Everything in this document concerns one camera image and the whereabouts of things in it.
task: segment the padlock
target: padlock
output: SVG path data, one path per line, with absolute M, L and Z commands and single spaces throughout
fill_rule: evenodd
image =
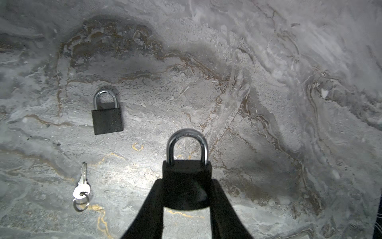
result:
M 103 93 L 109 93 L 114 99 L 114 108 L 98 109 L 97 98 Z M 92 111 L 93 128 L 95 135 L 113 133 L 123 130 L 121 108 L 114 93 L 107 89 L 102 89 L 94 95 L 94 110 Z
M 175 143 L 193 137 L 202 147 L 198 160 L 174 160 Z M 203 134 L 186 128 L 175 132 L 167 142 L 167 159 L 163 161 L 163 205 L 175 210 L 196 210 L 210 205 L 212 166 L 208 162 L 208 145 Z

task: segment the padlock body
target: padlock body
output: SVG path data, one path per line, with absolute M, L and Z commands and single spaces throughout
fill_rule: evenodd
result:
M 199 160 L 163 161 L 164 206 L 175 210 L 196 210 L 210 205 L 212 166 Z
M 95 135 L 123 130 L 121 108 L 93 110 L 92 117 Z

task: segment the key ring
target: key ring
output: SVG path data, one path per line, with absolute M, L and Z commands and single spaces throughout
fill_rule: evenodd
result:
M 77 211 L 77 212 L 82 212 L 82 211 L 85 211 L 87 209 L 87 207 L 89 206 L 90 202 L 89 202 L 89 196 L 87 195 L 86 192 L 81 192 L 81 193 L 84 193 L 85 195 L 85 198 L 86 198 L 86 206 L 84 209 L 78 209 L 77 207 L 77 204 L 84 204 L 84 203 L 76 203 L 76 198 L 73 198 L 73 207 L 74 209 Z

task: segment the silver shackle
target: silver shackle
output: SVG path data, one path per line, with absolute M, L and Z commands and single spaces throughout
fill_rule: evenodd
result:
M 167 159 L 166 162 L 170 165 L 174 163 L 174 146 L 175 143 L 184 137 L 192 137 L 199 141 L 200 146 L 202 147 L 202 158 L 201 163 L 204 165 L 208 164 L 208 144 L 204 135 L 192 128 L 184 128 L 176 131 L 173 135 L 171 135 L 170 139 L 167 142 Z
M 94 109 L 95 109 L 95 110 L 98 110 L 98 106 L 97 106 L 97 98 L 98 98 L 98 96 L 100 96 L 100 95 L 103 94 L 103 93 L 109 93 L 110 95 L 112 95 L 113 100 L 114 100 L 114 108 L 118 108 L 118 101 L 117 101 L 117 97 L 115 97 L 115 94 L 114 94 L 111 90 L 108 90 L 108 89 L 102 89 L 102 90 L 98 91 L 98 92 L 94 95 L 94 98 L 93 98 Z

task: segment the silver key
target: silver key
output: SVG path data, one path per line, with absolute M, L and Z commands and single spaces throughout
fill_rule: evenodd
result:
M 90 185 L 86 181 L 86 163 L 82 163 L 81 167 L 81 178 L 79 178 L 78 186 L 73 191 L 73 197 L 76 199 L 83 199 L 86 196 L 82 194 L 85 192 L 86 194 L 90 193 Z

